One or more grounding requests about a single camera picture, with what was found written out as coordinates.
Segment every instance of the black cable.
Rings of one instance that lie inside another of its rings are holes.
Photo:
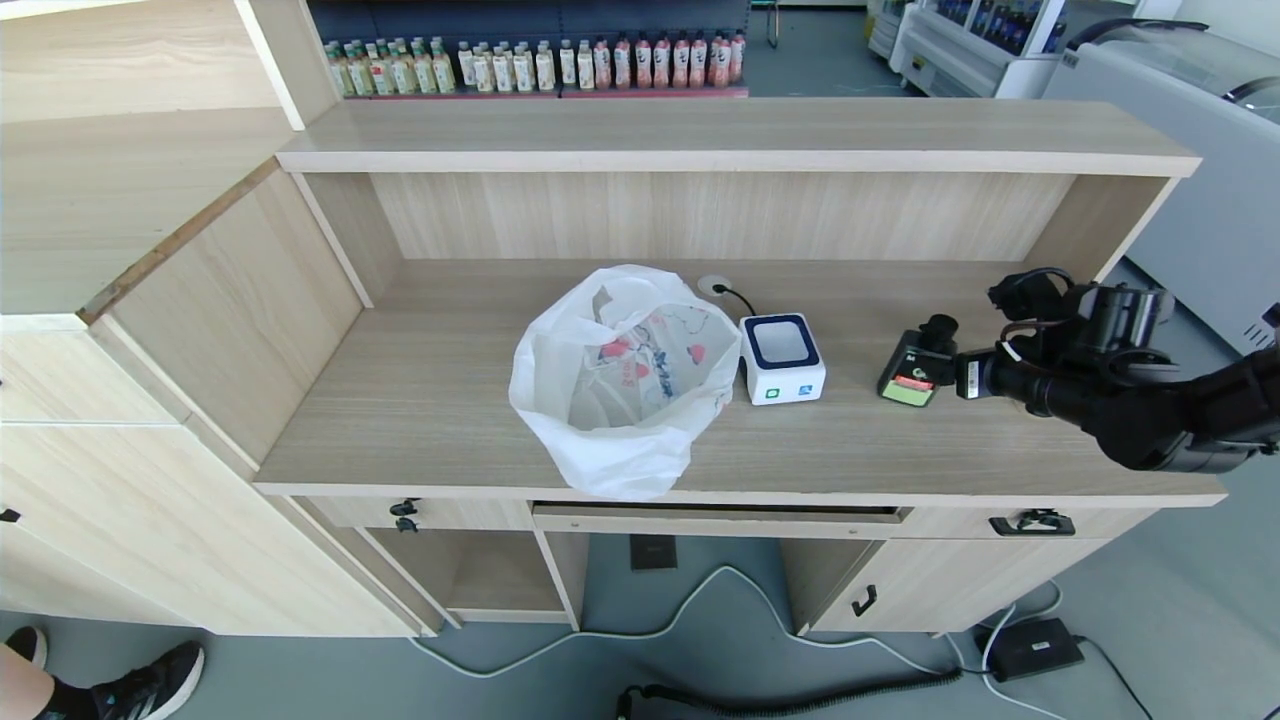
[[[741,292],[739,292],[739,291],[736,291],[736,290],[733,290],[733,288],[731,288],[731,287],[728,287],[728,286],[724,286],[724,284],[719,284],[719,283],[717,283],[717,284],[713,284],[713,286],[712,286],[712,291],[713,291],[713,292],[719,292],[719,293],[726,293],[726,292],[727,292],[727,293],[732,295],[733,297],[736,297],[736,299],[741,300],[741,301],[742,301],[742,305],[746,305],[746,309],[748,309],[748,310],[750,310],[753,315],[755,315],[755,314],[756,314],[756,313],[755,313],[755,307],[753,307],[753,306],[751,306],[751,301],[750,301],[750,300],[748,300],[748,299],[745,299],[745,297],[742,297],[742,293],[741,293]]]
[[[924,688],[938,688],[942,685],[950,685],[963,676],[959,667],[946,673],[943,675],[915,675],[913,678],[905,678],[900,680],[884,680],[881,683],[872,683],[869,685],[860,685],[856,688],[846,688],[841,691],[835,691],[831,693],[822,694],[810,700],[790,701],[790,702],[754,702],[754,703],[741,703],[731,705],[728,702],[708,700],[694,693],[685,691],[677,691],[675,688],[668,688],[666,685],[645,685],[643,688],[636,688],[635,685],[627,688],[622,696],[618,697],[618,710],[623,708],[627,715],[618,715],[620,719],[630,717],[631,711],[631,691],[637,691],[643,698],[662,698],[669,700],[672,702],[678,702],[681,705],[687,705],[698,710],[712,712],[719,717],[786,717],[790,715],[800,715],[803,712],[813,712],[814,710],[822,710],[826,707],[833,707],[852,700],[887,694],[895,692],[916,691]]]
[[[1096,643],[1096,642],[1091,641],[1089,638],[1087,638],[1087,637],[1084,637],[1084,635],[1071,635],[1071,638],[1073,638],[1073,639],[1075,641],[1075,644],[1080,644],[1080,643],[1089,643],[1089,644],[1092,644],[1092,646],[1093,646],[1093,647],[1094,647],[1094,648],[1096,648],[1096,650],[1097,650],[1097,651],[1098,651],[1100,653],[1102,653],[1102,660],[1106,660],[1106,661],[1107,661],[1107,665],[1110,665],[1110,666],[1111,666],[1111,669],[1112,669],[1112,670],[1115,670],[1115,674],[1116,674],[1116,678],[1119,678],[1119,679],[1120,679],[1120,684],[1121,684],[1121,685],[1124,685],[1124,689],[1129,691],[1129,697],[1132,697],[1132,698],[1133,698],[1133,701],[1138,703],[1138,707],[1140,707],[1140,708],[1142,708],[1142,714],[1147,716],[1147,720],[1155,720],[1155,717],[1152,717],[1152,716],[1151,716],[1151,711],[1149,711],[1149,710],[1147,710],[1147,706],[1146,706],[1146,705],[1143,705],[1140,700],[1138,700],[1138,693],[1133,692],[1133,688],[1132,688],[1132,687],[1129,687],[1129,680],[1126,680],[1126,679],[1124,678],[1124,673],[1121,673],[1121,671],[1120,671],[1120,669],[1119,669],[1119,667],[1116,667],[1116,664],[1115,664],[1115,662],[1111,662],[1111,656],[1108,656],[1108,655],[1107,655],[1107,651],[1102,650],[1102,646],[1101,646],[1101,644],[1098,644],[1098,643]]]

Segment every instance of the plastic bag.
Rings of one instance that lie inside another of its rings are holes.
[[[616,500],[676,483],[733,397],[741,334],[673,273],[591,273],[516,346],[508,398],[564,482]]]

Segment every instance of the gray floor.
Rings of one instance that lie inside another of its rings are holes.
[[[753,33],[760,33],[763,22],[753,23]],[[858,13],[785,10],[777,51],[768,49],[763,35],[753,36],[753,95],[851,95],[877,83],[882,86],[877,92],[892,95],[892,76],[865,53],[860,28]],[[762,60],[769,53],[777,53],[773,59],[781,61]],[[814,58],[831,58],[831,67],[787,70]],[[1230,360],[1185,316],[1161,328],[1158,340],[1194,373]],[[1076,430],[1064,425],[1062,432]],[[1280,462],[1257,460],[1224,478],[1231,496],[1219,506],[1161,512],[1059,578],[1066,589],[1059,615],[1073,632],[1108,650],[1158,720],[1257,720],[1280,703],[1275,682],[1280,676],[1280,553],[1272,530],[1280,507],[1277,475]],[[786,614],[774,542],[681,538],[678,570],[640,575],[630,573],[625,538],[600,537],[591,544],[585,623],[621,632],[659,626],[722,562],[755,578]],[[1039,591],[1027,606],[1046,602],[1047,596]],[[768,612],[755,592],[721,577],[660,639],[572,641],[535,664],[484,682],[458,676],[397,639],[227,638],[182,628],[38,621],[51,632],[50,669],[78,684],[113,678],[180,639],[202,637],[209,667],[178,720],[603,719],[612,717],[617,693],[630,684],[664,683],[746,700],[804,696],[908,671],[872,647],[800,647],[782,635]],[[0,614],[0,635],[27,620]],[[463,664],[488,669],[562,632],[472,624],[430,644]],[[920,662],[936,667],[952,662],[941,641],[919,634],[882,638]],[[1142,717],[1096,656],[1004,689],[1071,720]],[[707,716],[650,701],[636,717]],[[874,697],[806,717],[1016,720],[1036,715],[993,698],[969,676],[947,688]]]

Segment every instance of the shoe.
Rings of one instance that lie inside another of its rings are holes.
[[[164,720],[187,702],[204,670],[205,648],[188,641],[151,665],[90,692],[100,720]]]
[[[31,625],[18,628],[9,635],[9,639],[4,644],[9,646],[9,650],[20,655],[27,662],[41,670],[45,669],[45,662],[49,660],[49,639],[45,638],[45,633],[40,628],[32,628]]]

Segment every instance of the wood panel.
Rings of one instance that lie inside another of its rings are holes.
[[[421,173],[372,182],[408,259],[1012,261],[1071,177]]]
[[[255,482],[282,495],[590,501],[564,484],[511,410],[507,386],[529,323],[599,265],[406,263],[381,305],[352,327]],[[805,313],[828,368],[819,402],[760,409],[739,395],[698,438],[667,502],[1149,509],[1225,497],[1212,477],[1120,468],[1088,434],[1012,402],[943,392],[919,410],[876,393],[902,331],[933,313],[959,320],[965,347],[993,342],[1006,320],[987,288],[1021,265],[654,265],[691,284],[721,273],[764,313]],[[724,309],[744,313],[733,299]],[[928,442],[913,445],[904,464],[910,438]]]
[[[311,497],[310,501],[339,528],[396,528],[390,506],[403,498]],[[442,530],[531,530],[532,514],[522,500],[419,500],[410,518],[421,528]]]
[[[552,574],[556,593],[559,594],[573,632],[582,629],[582,597],[586,593],[586,560],[591,537],[582,533],[544,533],[536,530],[534,538]]]
[[[1036,589],[1107,539],[892,539],[860,559],[813,630],[960,632]],[[877,600],[854,615],[852,602]]]
[[[342,100],[306,0],[234,1],[293,129],[303,129]]]
[[[79,310],[288,137],[278,108],[4,126],[0,307]]]
[[[261,462],[358,313],[297,187],[275,172],[109,316]]]
[[[584,507],[539,505],[534,524],[540,530],[650,536],[710,536],[755,538],[869,538],[897,534],[897,515],[840,511]]]
[[[863,557],[881,547],[870,541],[782,539],[782,569],[787,577],[794,630],[810,625],[844,593]]]
[[[1025,507],[916,507],[893,537],[997,539],[991,519],[1011,520],[1025,511]],[[1107,539],[1123,536],[1156,511],[1074,507],[1062,514],[1075,525],[1075,537]]]
[[[5,123],[278,108],[232,0],[164,0],[4,23]]]
[[[180,427],[6,425],[0,459],[5,503],[27,532],[192,624],[221,634],[406,633]]]
[[[1042,173],[1185,177],[1199,159],[1106,102],[896,97],[340,102],[302,173]],[[520,132],[512,132],[518,127]]]
[[[191,625],[45,544],[19,525],[0,525],[0,609],[60,618]]]
[[[365,307],[372,307],[396,279],[404,256],[369,176],[294,173],[293,179]]]
[[[0,419],[178,423],[81,331],[0,336]]]
[[[434,637],[444,618],[422,598],[355,530],[325,521],[324,515],[303,498],[270,497],[268,502],[293,524],[339,568],[356,579],[369,594],[378,598],[404,621],[406,634]]]
[[[1027,263],[1065,268],[1076,282],[1101,282],[1165,204],[1178,179],[1076,178],[1027,254]]]

